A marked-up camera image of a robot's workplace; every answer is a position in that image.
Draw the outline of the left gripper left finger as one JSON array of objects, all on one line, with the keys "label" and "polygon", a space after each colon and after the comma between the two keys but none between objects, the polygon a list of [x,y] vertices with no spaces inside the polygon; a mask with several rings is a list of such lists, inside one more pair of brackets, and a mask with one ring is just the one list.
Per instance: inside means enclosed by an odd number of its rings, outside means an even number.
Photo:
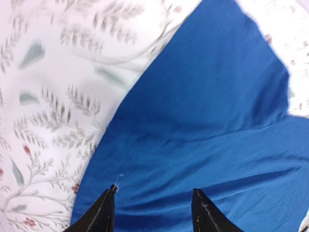
[{"label": "left gripper left finger", "polygon": [[114,232],[115,200],[118,186],[112,184],[96,202],[64,232]]}]

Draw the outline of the blue printed t-shirt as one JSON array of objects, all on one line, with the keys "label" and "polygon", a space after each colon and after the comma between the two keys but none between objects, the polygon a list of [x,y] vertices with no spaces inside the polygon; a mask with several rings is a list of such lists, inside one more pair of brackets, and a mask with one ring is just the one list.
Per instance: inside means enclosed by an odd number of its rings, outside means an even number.
[{"label": "blue printed t-shirt", "polygon": [[195,188],[243,231],[298,231],[309,208],[309,121],[287,113],[288,84],[235,1],[202,1],[117,109],[72,222],[120,176],[117,232],[190,232]]}]

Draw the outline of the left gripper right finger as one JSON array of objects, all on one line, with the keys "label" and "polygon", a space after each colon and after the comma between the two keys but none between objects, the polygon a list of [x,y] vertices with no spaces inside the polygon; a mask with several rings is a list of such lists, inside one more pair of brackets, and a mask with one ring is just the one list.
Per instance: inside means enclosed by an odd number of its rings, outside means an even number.
[{"label": "left gripper right finger", "polygon": [[243,232],[201,189],[193,189],[191,211],[194,232]]}]

